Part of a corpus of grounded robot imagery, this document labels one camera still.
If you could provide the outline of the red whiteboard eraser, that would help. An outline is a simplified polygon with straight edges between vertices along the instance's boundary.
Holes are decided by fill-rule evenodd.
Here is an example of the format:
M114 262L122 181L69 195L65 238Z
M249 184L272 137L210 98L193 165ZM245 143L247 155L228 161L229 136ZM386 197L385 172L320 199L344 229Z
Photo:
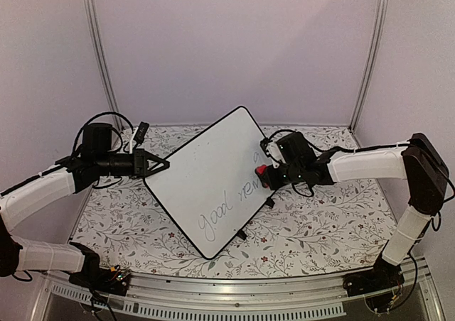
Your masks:
M264 175L267 172L267 166L261 165L255 169L255 173L259 176Z

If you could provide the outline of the white whiteboard with black frame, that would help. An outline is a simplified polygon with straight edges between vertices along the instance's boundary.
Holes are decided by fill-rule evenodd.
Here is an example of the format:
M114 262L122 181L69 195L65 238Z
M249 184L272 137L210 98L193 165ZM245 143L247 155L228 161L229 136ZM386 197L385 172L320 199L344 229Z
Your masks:
M246 107L237 107L167 156L168 169L145 185L205 259L214 259L260 211L273 190L255 169L271 163L265 138Z

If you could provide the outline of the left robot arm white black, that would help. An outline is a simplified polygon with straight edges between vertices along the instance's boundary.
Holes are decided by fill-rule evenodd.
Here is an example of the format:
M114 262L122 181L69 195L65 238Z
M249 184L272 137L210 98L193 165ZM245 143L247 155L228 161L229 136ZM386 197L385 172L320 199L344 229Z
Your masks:
M94 115L80 128L69 156L23 182L1 192L1 276L18 271L66 271L90 288L106 281L97 253L82 244L50 244L12 235L22 221L44 207L93 187L103 177L145 179L169 168L170 163L141 148L146 124L132 128L129 150L112 147L112 124Z

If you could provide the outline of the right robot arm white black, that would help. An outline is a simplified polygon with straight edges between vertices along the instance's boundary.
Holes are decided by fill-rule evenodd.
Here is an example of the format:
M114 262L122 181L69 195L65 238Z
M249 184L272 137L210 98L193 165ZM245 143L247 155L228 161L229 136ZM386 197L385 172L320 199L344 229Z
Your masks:
M363 179L407 181L407 209L368 273L370 287L382 290L394 280L395 272L432 218L453 199L446 194L448 189L454 189L454 184L445 162L422 133L390 145L355 149L334 146L328 150L316 147L301 132L286 129L284 134L278 141L266 137L259 143L272 160L272 164L255 169L267 189L275 191L304 183L311 190L316 185Z

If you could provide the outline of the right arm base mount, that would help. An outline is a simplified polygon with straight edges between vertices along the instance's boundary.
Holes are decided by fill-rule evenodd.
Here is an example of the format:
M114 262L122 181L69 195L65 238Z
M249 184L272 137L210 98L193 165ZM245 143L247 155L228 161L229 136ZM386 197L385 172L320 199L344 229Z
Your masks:
M401 267L384 262L375 264L369 270L345 275L343 288L351 297L397 287L404 282Z

